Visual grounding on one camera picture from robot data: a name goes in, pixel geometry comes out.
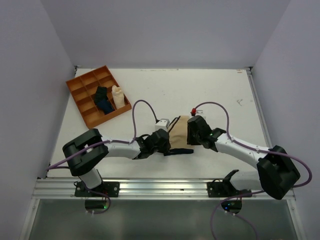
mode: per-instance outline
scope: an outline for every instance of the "white wall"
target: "white wall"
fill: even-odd
[[[0,5],[0,239],[16,240],[55,144],[73,66],[39,0]]]
[[[303,159],[313,181],[296,189],[309,240],[319,239],[320,1],[291,0],[253,68],[273,144]]]
[[[86,68],[253,66],[290,0],[41,0]]]

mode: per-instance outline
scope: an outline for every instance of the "brown wooden organizer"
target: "brown wooden organizer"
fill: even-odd
[[[119,87],[119,85],[107,66],[99,67],[93,71],[71,79],[66,82],[66,85],[68,86],[74,102],[81,113],[85,125],[89,129],[113,119],[114,117],[123,114],[132,108],[126,95],[124,95],[125,106],[116,109],[116,105],[112,96],[112,86],[116,85]],[[98,86],[107,88],[106,95],[108,97],[108,102],[110,102],[114,108],[113,112],[110,112],[106,115],[95,105],[94,102]]]

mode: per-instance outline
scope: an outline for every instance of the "white table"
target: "white table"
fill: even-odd
[[[92,69],[78,69],[80,76]],[[133,105],[144,99],[154,108],[158,119],[172,120],[188,115],[193,107],[205,101],[224,105],[230,114],[230,132],[235,137],[266,146],[253,93],[245,70],[226,69],[110,69],[125,95]],[[201,107],[211,128],[226,129],[226,116],[214,105]],[[144,103],[135,111],[137,135],[154,131],[154,117]],[[104,136],[131,139],[131,111],[125,112],[96,127]],[[64,159],[62,147],[86,132],[86,127],[70,96],[51,164]],[[194,148],[194,154],[163,156],[156,153],[148,159],[131,160],[121,157],[104,158],[96,168],[103,178],[223,178],[234,169],[252,170],[244,162],[222,153]],[[55,169],[49,178],[71,177],[69,170]]]

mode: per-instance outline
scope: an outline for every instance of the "red object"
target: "red object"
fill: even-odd
[[[196,115],[197,110],[195,108],[192,108],[191,110],[191,116],[195,116]]]

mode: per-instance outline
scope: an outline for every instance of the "gray floor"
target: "gray floor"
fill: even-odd
[[[115,200],[109,211],[91,217],[83,200],[41,200],[30,240],[211,240],[212,200]],[[285,200],[247,200],[240,214],[256,227],[260,240],[296,240]],[[251,227],[218,211],[220,240],[255,240]]]

